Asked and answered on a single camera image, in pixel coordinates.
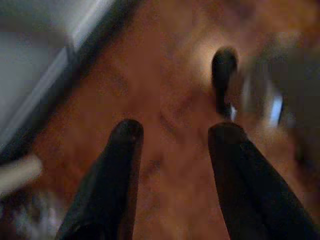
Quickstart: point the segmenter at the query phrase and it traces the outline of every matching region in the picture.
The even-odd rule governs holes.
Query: hardwood floor
[[[32,152],[44,173],[34,188],[70,203],[112,128],[133,118],[145,133],[134,239],[228,239],[207,147],[208,128],[223,121],[211,90],[211,59],[231,45],[245,65],[270,34],[313,24],[314,6],[302,0],[142,2],[37,136]],[[243,121],[317,219],[317,194],[298,177],[288,134]]]

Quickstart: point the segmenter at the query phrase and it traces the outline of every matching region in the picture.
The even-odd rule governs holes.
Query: black boot
[[[226,118],[231,118],[231,105],[225,103],[231,75],[237,70],[237,53],[231,47],[218,49],[212,60],[212,86],[216,96],[216,110]]]

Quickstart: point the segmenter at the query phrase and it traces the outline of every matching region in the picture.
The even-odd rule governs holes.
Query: brown floor
[[[208,128],[223,121],[211,59],[232,45],[243,65],[271,33],[305,29],[317,14],[305,0],[146,0],[36,138],[44,173],[34,186],[69,203],[111,129],[133,118],[145,132],[134,239],[228,239],[207,147]],[[242,123],[317,219],[288,135]]]

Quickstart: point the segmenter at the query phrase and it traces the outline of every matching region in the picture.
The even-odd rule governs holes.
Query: black object
[[[56,239],[132,238],[143,137],[143,127],[135,120],[123,120],[112,130],[106,148],[82,180]]]
[[[225,103],[225,96],[231,75],[237,70],[237,53],[231,47],[218,49],[212,60],[212,85],[218,113],[230,118],[231,107]]]
[[[302,204],[241,127],[234,123],[211,127],[208,146],[232,240],[320,239]]]

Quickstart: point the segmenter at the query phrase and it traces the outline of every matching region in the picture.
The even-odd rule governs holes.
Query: floor
[[[223,121],[211,59],[231,45],[245,66],[272,33],[304,31],[317,15],[311,0],[143,1],[37,136],[32,152],[44,173],[34,187],[70,203],[112,128],[133,118],[145,134],[134,239],[228,239],[207,147],[208,128]],[[241,123],[319,219],[318,193],[294,161],[290,135]]]

